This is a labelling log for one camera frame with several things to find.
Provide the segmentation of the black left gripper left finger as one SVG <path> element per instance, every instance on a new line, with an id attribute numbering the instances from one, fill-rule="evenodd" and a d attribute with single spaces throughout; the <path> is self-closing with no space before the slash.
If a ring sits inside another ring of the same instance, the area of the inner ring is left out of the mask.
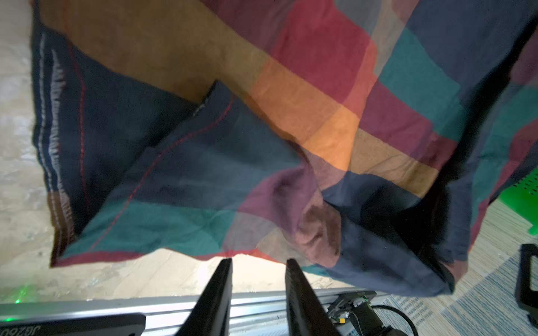
<path id="1" fill-rule="evenodd" d="M 229 335 L 232 274 L 233 260 L 223 259 L 176 335 Z"/>

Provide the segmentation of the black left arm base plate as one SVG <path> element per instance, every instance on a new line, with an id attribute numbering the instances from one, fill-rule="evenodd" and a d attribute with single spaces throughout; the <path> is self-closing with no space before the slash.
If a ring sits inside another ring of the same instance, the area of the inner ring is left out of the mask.
<path id="1" fill-rule="evenodd" d="M 143 314 L 122 314 L 32 323 L 1 322 L 1 335 L 141 335 L 145 328 Z"/>

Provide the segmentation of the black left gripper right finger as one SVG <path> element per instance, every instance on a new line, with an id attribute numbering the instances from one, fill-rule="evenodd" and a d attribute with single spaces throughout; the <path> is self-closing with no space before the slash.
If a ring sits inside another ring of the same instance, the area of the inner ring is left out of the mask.
<path id="1" fill-rule="evenodd" d="M 287 260 L 285 285 L 289 335 L 340 335 L 292 258 Z"/>

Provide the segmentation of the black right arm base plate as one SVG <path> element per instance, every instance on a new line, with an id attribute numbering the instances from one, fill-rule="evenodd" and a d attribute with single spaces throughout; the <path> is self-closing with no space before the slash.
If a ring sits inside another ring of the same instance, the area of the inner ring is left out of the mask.
<path id="1" fill-rule="evenodd" d="M 522 244 L 514 296 L 518 307 L 527 312 L 531 326 L 537 329 L 537 290 L 531 288 L 533 257 L 537 257 L 537 245 Z"/>

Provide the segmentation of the multicolour plaid long sleeve shirt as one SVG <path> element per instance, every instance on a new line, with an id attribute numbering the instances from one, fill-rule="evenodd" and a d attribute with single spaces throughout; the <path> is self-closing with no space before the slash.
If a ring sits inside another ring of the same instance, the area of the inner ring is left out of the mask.
<path id="1" fill-rule="evenodd" d="M 245 254 L 450 295 L 537 166 L 536 1 L 34 1 L 52 267 Z"/>

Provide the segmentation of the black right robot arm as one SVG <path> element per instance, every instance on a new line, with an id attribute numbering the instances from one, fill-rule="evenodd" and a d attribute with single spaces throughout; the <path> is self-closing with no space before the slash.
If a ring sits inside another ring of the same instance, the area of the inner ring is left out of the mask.
<path id="1" fill-rule="evenodd" d="M 377 296 L 375 291 L 355 291 L 339 294 L 329 305 L 327 316 L 335 326 L 351 323 L 358 335 L 406 335 L 390 325 L 385 325 L 375 312 L 385 309 L 398 314 L 410 326 L 413 335 L 418 335 L 417 329 L 402 311 L 387 305 L 372 305 L 371 301 Z"/>

